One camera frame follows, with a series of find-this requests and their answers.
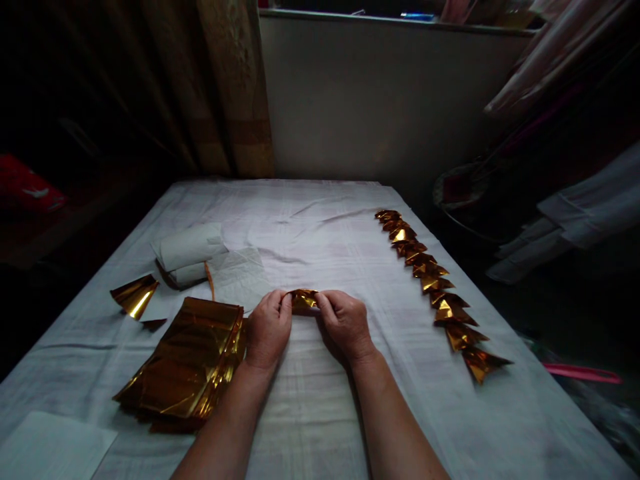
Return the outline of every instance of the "forearm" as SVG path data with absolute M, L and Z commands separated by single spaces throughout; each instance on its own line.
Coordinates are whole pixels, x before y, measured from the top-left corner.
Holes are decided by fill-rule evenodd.
M 198 434 L 172 480 L 243 479 L 253 434 L 275 368 L 242 362 L 211 418 Z
M 371 472 L 382 479 L 448 479 L 385 358 L 378 351 L 351 365 L 365 424 Z

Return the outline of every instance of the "white wall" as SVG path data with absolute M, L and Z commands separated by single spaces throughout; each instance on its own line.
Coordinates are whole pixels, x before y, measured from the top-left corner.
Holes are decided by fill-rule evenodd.
M 499 131 L 482 108 L 530 36 L 328 17 L 261 14 L 276 175 L 378 180 L 424 212 Z

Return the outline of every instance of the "left hand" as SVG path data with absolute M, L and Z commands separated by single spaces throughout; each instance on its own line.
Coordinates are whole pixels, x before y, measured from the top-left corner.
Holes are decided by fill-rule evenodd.
M 274 290 L 262 298 L 248 318 L 245 362 L 275 370 L 291 334 L 291 296 Z

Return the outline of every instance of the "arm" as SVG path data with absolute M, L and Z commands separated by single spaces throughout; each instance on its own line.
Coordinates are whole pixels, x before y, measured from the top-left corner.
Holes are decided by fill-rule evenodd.
M 249 316 L 247 357 L 171 477 L 243 479 L 269 385 L 291 333 L 291 296 L 276 290 Z
M 331 290 L 316 294 L 315 299 L 329 335 L 353 372 L 373 478 L 448 479 L 384 356 L 371 341 L 364 303 Z

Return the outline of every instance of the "white tissue paper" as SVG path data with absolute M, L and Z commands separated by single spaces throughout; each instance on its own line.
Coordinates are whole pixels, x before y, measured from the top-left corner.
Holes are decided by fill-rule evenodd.
M 204 223 L 151 242 L 151 248 L 168 273 L 194 266 L 227 251 L 220 223 Z
M 273 288 L 267 280 L 260 253 L 254 247 L 222 253 L 207 260 L 215 300 L 242 305 L 250 314 Z
M 117 432 L 33 411 L 0 449 L 0 479 L 91 480 Z
M 205 270 L 205 263 L 202 261 L 195 265 L 189 265 L 188 267 L 182 267 L 169 272 L 169 276 L 178 287 L 182 288 L 193 282 L 207 278 L 207 271 Z

